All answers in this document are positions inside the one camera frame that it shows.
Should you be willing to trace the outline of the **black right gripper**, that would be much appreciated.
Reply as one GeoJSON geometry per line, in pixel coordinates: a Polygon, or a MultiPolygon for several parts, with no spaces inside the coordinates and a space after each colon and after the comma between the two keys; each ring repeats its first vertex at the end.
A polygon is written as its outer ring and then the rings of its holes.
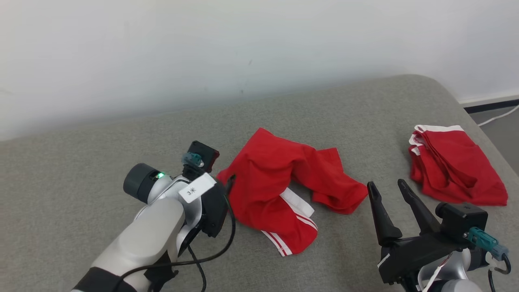
{"type": "Polygon", "coordinates": [[[375,183],[369,181],[367,190],[378,244],[382,247],[377,268],[385,284],[403,288],[446,288],[447,283],[468,280],[471,265],[471,244],[457,243],[441,234],[440,223],[404,179],[397,185],[404,201],[411,207],[420,236],[401,238],[382,203],[375,183]]]}

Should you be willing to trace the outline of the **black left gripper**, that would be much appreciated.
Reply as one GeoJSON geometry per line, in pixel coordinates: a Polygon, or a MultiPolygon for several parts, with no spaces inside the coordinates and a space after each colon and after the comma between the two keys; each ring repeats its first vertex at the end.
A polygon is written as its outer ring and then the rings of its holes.
{"type": "Polygon", "coordinates": [[[236,175],[232,174],[224,185],[215,185],[202,194],[201,231],[208,237],[217,237],[228,213],[227,194],[231,194],[236,175]]]}

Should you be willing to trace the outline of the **red shirt with white sleeves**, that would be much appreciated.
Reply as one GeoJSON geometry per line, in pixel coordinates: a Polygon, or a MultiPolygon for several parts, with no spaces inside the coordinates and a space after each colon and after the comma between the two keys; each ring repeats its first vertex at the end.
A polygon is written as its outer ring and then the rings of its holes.
{"type": "Polygon", "coordinates": [[[291,182],[338,214],[352,214],[368,195],[365,185],[345,174],[336,148],[317,150],[264,128],[217,177],[223,183],[235,178],[229,198],[235,217],[261,231],[282,256],[302,253],[319,231],[313,207],[290,189],[291,182]]]}

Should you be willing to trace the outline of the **red shorts with white stripes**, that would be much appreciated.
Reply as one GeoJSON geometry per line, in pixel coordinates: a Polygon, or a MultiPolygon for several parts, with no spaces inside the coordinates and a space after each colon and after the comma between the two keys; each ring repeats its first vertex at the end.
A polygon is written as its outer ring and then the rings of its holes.
{"type": "Polygon", "coordinates": [[[410,178],[439,201],[506,206],[508,192],[490,161],[458,125],[416,125],[408,141],[410,178]]]}

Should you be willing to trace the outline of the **white skirting board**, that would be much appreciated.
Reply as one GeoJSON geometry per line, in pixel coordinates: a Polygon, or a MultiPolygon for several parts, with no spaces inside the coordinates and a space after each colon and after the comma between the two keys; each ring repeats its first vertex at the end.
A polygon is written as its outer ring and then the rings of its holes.
{"type": "Polygon", "coordinates": [[[463,99],[458,100],[459,104],[463,107],[478,107],[481,105],[491,105],[499,102],[508,102],[512,100],[518,100],[519,94],[502,97],[485,97],[485,98],[474,98],[474,99],[463,99]]]}

